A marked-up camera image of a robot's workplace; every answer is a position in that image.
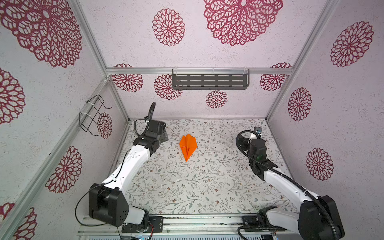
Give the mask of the orange square paper sheet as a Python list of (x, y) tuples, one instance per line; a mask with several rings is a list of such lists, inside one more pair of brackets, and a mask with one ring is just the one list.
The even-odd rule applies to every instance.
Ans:
[(186, 162), (198, 148), (196, 138), (191, 135), (183, 136), (179, 145)]

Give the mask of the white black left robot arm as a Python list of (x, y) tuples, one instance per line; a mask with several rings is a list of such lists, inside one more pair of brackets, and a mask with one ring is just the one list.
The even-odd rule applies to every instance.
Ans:
[(120, 227), (135, 225), (141, 231), (149, 227), (149, 213), (131, 207), (127, 189), (141, 166), (168, 140), (166, 123), (151, 120), (147, 131), (138, 136), (122, 163), (101, 184), (93, 184), (88, 193), (89, 216), (105, 224)]

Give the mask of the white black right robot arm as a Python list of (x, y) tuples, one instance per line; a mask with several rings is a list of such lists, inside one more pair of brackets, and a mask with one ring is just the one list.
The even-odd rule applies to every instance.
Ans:
[(297, 233), (304, 240), (340, 240), (345, 236), (335, 201), (305, 189), (281, 173), (278, 166), (267, 158), (265, 140), (245, 138), (240, 148), (246, 152), (253, 173), (275, 187), (299, 210), (287, 214), (276, 207), (265, 208), (261, 210), (265, 223)]

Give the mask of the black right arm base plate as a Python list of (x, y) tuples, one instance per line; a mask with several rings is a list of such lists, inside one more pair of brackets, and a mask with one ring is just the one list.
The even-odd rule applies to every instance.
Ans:
[(261, 215), (245, 215), (242, 216), (243, 229), (246, 232), (259, 232), (259, 231), (285, 231), (286, 229), (271, 225)]

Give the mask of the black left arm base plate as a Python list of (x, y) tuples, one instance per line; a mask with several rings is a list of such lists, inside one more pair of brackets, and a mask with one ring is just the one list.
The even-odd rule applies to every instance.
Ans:
[(163, 231), (164, 217), (145, 217), (142, 225), (123, 224), (122, 233), (142, 234), (161, 233)]

